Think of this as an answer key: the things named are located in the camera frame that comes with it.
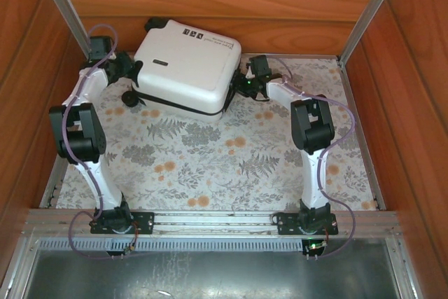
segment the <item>purple cable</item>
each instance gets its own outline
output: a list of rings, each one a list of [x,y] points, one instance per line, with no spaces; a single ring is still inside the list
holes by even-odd
[[[107,61],[107,60],[109,59],[109,57],[115,52],[115,49],[117,48],[117,44],[118,44],[118,34],[117,34],[116,30],[115,30],[112,26],[110,26],[110,25],[107,25],[107,24],[98,24],[98,25],[95,25],[95,26],[92,27],[92,28],[90,29],[90,31],[88,32],[88,34],[87,34],[88,38],[90,38],[90,36],[92,35],[92,32],[93,32],[94,30],[96,30],[97,28],[99,28],[99,27],[105,27],[105,28],[108,28],[108,29],[110,29],[110,30],[113,32],[113,35],[114,35],[113,46],[112,46],[111,51],[110,51],[105,57],[103,57],[100,61],[98,61],[92,68],[90,68],[90,69],[88,70],[88,72],[86,73],[86,75],[84,75],[84,77],[81,79],[81,82],[79,83],[79,86],[78,86],[78,89],[77,89],[77,91],[76,91],[76,93],[75,93],[75,96],[73,97],[73,99],[69,102],[69,104],[68,104],[67,107],[65,108],[64,115],[62,116],[62,138],[63,138],[63,140],[64,140],[64,145],[65,145],[65,147],[66,147],[66,149],[67,149],[67,152],[68,152],[69,155],[70,155],[70,158],[71,158],[73,161],[75,161],[76,163],[78,163],[79,165],[83,166],[83,167],[85,168],[85,170],[87,171],[87,175],[88,175],[89,178],[92,180],[93,185],[95,186],[95,190],[97,191],[98,198],[99,198],[99,211],[98,211],[98,214],[97,214],[96,216],[93,216],[92,214],[88,213],[87,211],[82,210],[82,211],[78,212],[78,213],[73,217],[73,219],[71,220],[71,222],[70,222],[70,226],[69,226],[69,244],[70,244],[70,247],[71,247],[71,249],[72,249],[74,252],[76,252],[76,253],[77,253],[78,255],[80,255],[80,256],[83,256],[83,257],[86,257],[86,258],[89,258],[89,259],[94,259],[94,260],[106,260],[106,259],[111,259],[111,257],[92,257],[92,256],[89,256],[89,255],[87,255],[87,254],[82,253],[81,251],[79,251],[79,250],[75,247],[75,245],[74,245],[74,243],[73,243],[73,235],[72,235],[72,231],[73,231],[73,226],[74,226],[74,223],[75,223],[76,219],[77,219],[81,214],[85,214],[85,215],[89,216],[93,221],[96,220],[96,219],[98,219],[98,218],[101,216],[102,212],[103,212],[103,196],[102,196],[101,191],[100,191],[100,189],[99,189],[98,181],[95,179],[93,173],[89,170],[89,167],[85,164],[85,162],[83,162],[82,160],[80,160],[79,158],[77,158],[76,155],[75,155],[75,154],[73,153],[73,151],[71,150],[70,143],[69,143],[69,138],[68,138],[68,136],[67,136],[67,120],[68,120],[68,117],[69,117],[70,110],[71,110],[73,104],[75,104],[75,101],[79,98],[79,94],[82,92],[86,80],[90,77],[90,75],[92,75],[92,74],[98,69],[98,67],[99,67],[101,64],[103,64],[105,61]]]
[[[292,71],[289,69],[288,65],[283,60],[279,59],[278,57],[272,57],[272,56],[269,56],[268,58],[276,60],[279,63],[281,63],[286,68],[286,70],[288,71],[288,73],[290,75],[290,79],[293,79]],[[298,90],[293,85],[289,84],[288,83],[288,78],[286,76],[283,76],[282,79],[283,79],[283,84],[289,90],[295,92],[298,95],[301,95],[303,97],[312,98],[312,99],[317,99],[317,100],[324,101],[324,102],[327,102],[327,103],[330,103],[330,104],[341,106],[349,114],[350,119],[351,119],[350,130],[343,137],[339,138],[337,141],[335,141],[334,143],[329,145],[329,147],[327,147],[325,150],[323,150],[322,153],[320,154],[319,158],[318,158],[318,164],[317,164],[317,184],[318,184],[319,190],[321,191],[322,195],[325,196],[330,201],[333,201],[335,203],[338,203],[338,204],[346,207],[347,210],[349,211],[350,215],[351,215],[351,220],[352,220],[352,229],[351,229],[350,235],[347,238],[347,240],[345,241],[345,243],[343,243],[343,245],[340,248],[338,248],[338,249],[336,249],[334,251],[331,251],[330,253],[327,253],[326,255],[320,256],[318,259],[327,258],[327,257],[339,254],[342,250],[345,249],[345,247],[347,247],[349,242],[353,239],[353,236],[355,235],[355,230],[356,230],[356,218],[355,218],[355,213],[353,212],[353,210],[351,210],[351,208],[350,208],[350,206],[348,204],[346,204],[343,201],[339,201],[339,200],[329,196],[323,190],[322,181],[321,181],[322,160],[323,160],[324,155],[326,153],[328,153],[328,151],[330,149],[332,149],[336,145],[342,143],[343,141],[345,141],[348,137],[350,137],[353,134],[353,132],[355,131],[356,119],[355,119],[355,116],[353,115],[353,113],[350,111],[350,109],[347,106],[343,105],[342,103],[340,103],[338,101],[335,101],[334,99],[329,99],[329,98],[325,98],[325,97],[319,97],[319,96],[307,94],[307,93],[305,93],[303,91]]]

